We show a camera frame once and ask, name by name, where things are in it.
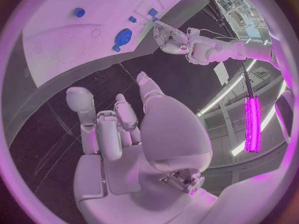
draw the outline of purple light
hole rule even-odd
[[[261,117],[258,97],[250,98],[245,103],[246,139],[245,152],[259,152],[261,142]]]

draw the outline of black floor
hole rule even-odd
[[[225,34],[224,29],[203,12],[199,12],[180,30],[188,27],[206,28]],[[218,35],[203,32],[202,35]],[[154,54],[115,64],[110,68],[74,83],[94,94],[97,112],[112,110],[118,93],[124,94],[143,119],[143,106],[135,78],[145,71],[161,87],[194,113],[203,108],[221,89],[213,69],[192,65],[184,56],[157,50]],[[225,62],[230,77],[238,70],[233,60]],[[34,113],[17,134],[10,148],[15,164],[29,188],[56,215],[70,224],[85,223],[73,196],[73,178],[77,162],[83,155],[77,114],[65,101],[66,89],[57,93]]]

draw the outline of pink led light bar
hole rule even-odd
[[[260,151],[261,116],[258,97],[249,98],[245,103],[246,110],[246,139],[245,152]]]

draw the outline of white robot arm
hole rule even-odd
[[[225,61],[228,58],[245,60],[246,58],[270,62],[278,68],[272,46],[258,43],[245,44],[233,39],[230,42],[200,36],[200,30],[188,28],[187,34],[157,20],[153,36],[163,52],[185,54],[186,59],[199,65],[208,65],[213,61]]]

